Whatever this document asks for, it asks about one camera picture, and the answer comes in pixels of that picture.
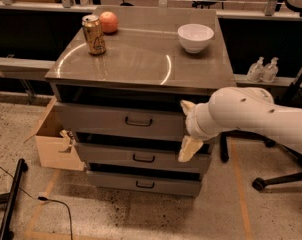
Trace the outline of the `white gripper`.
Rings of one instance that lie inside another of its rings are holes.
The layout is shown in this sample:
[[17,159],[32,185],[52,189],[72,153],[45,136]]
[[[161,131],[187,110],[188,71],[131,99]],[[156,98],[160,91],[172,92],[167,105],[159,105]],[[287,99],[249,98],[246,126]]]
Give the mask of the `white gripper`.
[[216,137],[220,133],[221,127],[211,116],[207,103],[195,104],[191,101],[181,100],[180,106],[186,115],[185,125],[190,136],[183,137],[178,161],[188,162],[200,150],[203,145],[202,141]]

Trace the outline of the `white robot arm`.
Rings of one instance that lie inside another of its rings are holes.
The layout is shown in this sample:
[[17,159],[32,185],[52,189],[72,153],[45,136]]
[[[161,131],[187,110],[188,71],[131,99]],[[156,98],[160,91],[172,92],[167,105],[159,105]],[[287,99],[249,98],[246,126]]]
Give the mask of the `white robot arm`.
[[265,136],[302,154],[302,109],[277,105],[271,94],[256,87],[225,87],[206,103],[180,102],[187,134],[178,160],[187,162],[203,143],[222,132],[241,130]]

